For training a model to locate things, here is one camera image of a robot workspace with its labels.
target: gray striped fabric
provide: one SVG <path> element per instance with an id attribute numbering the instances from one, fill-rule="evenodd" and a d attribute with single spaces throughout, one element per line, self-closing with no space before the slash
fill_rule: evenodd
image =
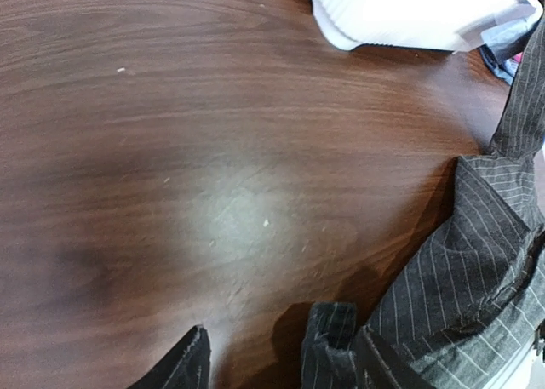
<path id="1" fill-rule="evenodd" d="M 140 380 L 127 389 L 208 389 L 210 341 L 196 325 Z"/>
<path id="2" fill-rule="evenodd" d="M 525 50 L 488 154 L 458 158 L 453 215 L 420 247 L 366 325 L 441 389 L 483 387 L 545 318 L 545 220 L 533 164 L 545 134 L 544 21 Z M 373 387 L 358 376 L 355 332 L 352 305 L 313 307 L 303 389 Z"/>

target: pinstriped fabric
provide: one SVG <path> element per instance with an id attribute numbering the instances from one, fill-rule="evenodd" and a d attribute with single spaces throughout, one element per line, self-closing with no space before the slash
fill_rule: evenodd
<path id="1" fill-rule="evenodd" d="M 197 325 L 128 389 L 207 389 L 210 342 L 206 329 Z"/>
<path id="2" fill-rule="evenodd" d="M 544 135 L 542 20 L 488 154 L 458 158 L 452 216 L 419 248 L 366 325 L 390 344 L 400 362 L 436 387 L 482 387 L 545 319 L 545 220 L 537 207 L 533 166 Z M 320 313 L 341 316 L 338 307 L 331 312 L 330 306 L 314 307 L 309 320 L 303 351 L 314 351 L 314 361 L 303 365 L 303 389 L 321 388 L 325 369 L 338 372 L 337 357 L 354 355 L 350 343 L 327 346 L 327 340 L 312 336 L 313 319 Z M 327 325 L 319 327 L 320 337 L 336 333 Z M 320 357 L 327 359 L 319 361 L 323 368 L 317 367 Z M 346 365 L 344 373 L 357 373 Z M 357 377 L 336 375 L 324 387 L 351 387 L 335 384 Z"/>
<path id="3" fill-rule="evenodd" d="M 356 387 L 356 366 L 350 342 L 356 329 L 356 310 L 349 304 L 315 304 L 302 345 L 305 388 Z"/>

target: table surface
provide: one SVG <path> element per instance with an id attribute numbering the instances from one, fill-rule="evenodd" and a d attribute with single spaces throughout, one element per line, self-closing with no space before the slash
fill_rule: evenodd
<path id="1" fill-rule="evenodd" d="M 310 303 L 365 320 L 507 94 L 310 0 L 0 0 L 0 386 L 124 389 L 202 323 L 213 387 L 297 388 Z"/>

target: dark cloth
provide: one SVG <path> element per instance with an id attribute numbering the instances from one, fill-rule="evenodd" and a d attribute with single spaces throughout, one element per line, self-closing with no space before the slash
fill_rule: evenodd
<path id="1" fill-rule="evenodd" d="M 544 47 L 542 20 L 488 152 L 458 158 L 453 215 L 420 247 L 365 325 L 388 343 L 393 362 L 441 389 L 483 387 L 545 318 L 545 219 L 533 163 L 545 135 Z M 303 389 L 381 387 L 362 366 L 355 311 L 338 303 L 312 309 Z M 391 375 L 390 382 L 387 387 L 413 387 Z"/>
<path id="2" fill-rule="evenodd" d="M 209 372 L 208 333 L 202 326 L 195 326 L 128 389 L 208 389 Z"/>
<path id="3" fill-rule="evenodd" d="M 481 37 L 490 52 L 490 58 L 502 65 L 525 49 L 535 27 L 536 21 L 532 18 L 512 20 L 483 31 Z"/>

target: blue fabric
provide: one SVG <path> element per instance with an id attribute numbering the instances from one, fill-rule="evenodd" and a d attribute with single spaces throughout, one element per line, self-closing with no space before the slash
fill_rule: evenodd
<path id="1" fill-rule="evenodd" d="M 483 31 L 481 37 L 496 63 L 501 64 L 525 49 L 535 28 L 535 20 L 512 20 Z"/>
<path id="2" fill-rule="evenodd" d="M 502 64 L 503 70 L 505 70 L 511 77 L 517 73 L 519 69 L 519 63 L 513 59 L 505 60 Z"/>
<path id="3" fill-rule="evenodd" d="M 494 73 L 496 77 L 501 78 L 509 85 L 513 84 L 514 74 L 509 73 L 508 71 L 503 69 L 502 65 L 496 62 L 494 55 L 491 53 L 490 49 L 487 46 L 479 47 L 479 52 L 481 57 L 483 58 L 483 62 L 485 63 L 485 65 L 492 73 Z"/>

